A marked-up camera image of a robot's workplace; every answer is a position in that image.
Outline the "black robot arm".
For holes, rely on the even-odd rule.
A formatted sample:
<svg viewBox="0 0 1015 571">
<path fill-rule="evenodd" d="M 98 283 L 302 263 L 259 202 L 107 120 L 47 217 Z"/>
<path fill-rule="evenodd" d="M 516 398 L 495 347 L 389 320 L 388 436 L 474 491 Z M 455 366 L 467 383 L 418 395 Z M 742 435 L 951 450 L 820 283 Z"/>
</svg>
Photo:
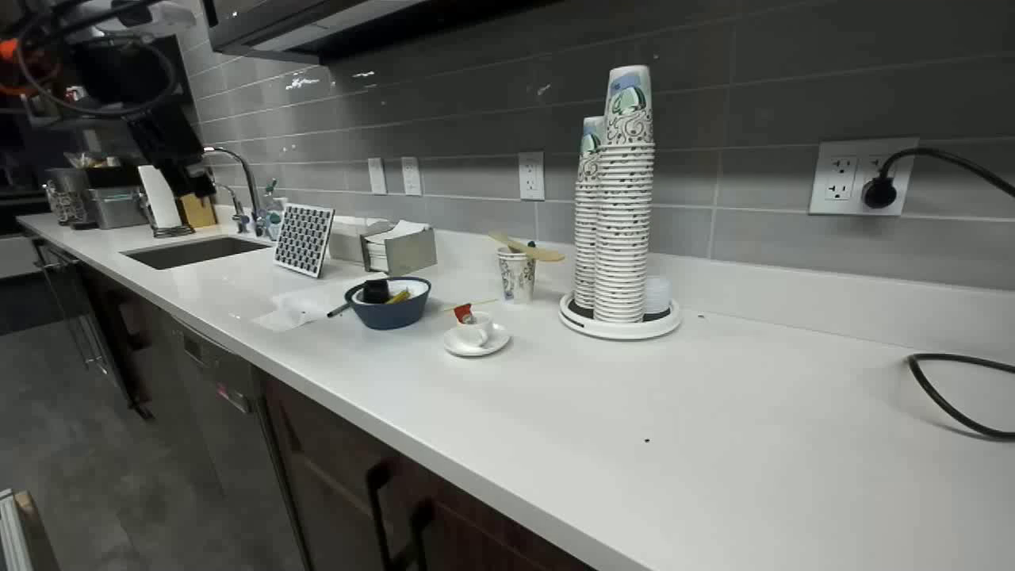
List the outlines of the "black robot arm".
<svg viewBox="0 0 1015 571">
<path fill-rule="evenodd" d="M 0 0 L 0 112 L 52 126 L 129 120 L 182 93 L 185 0 Z"/>
</svg>

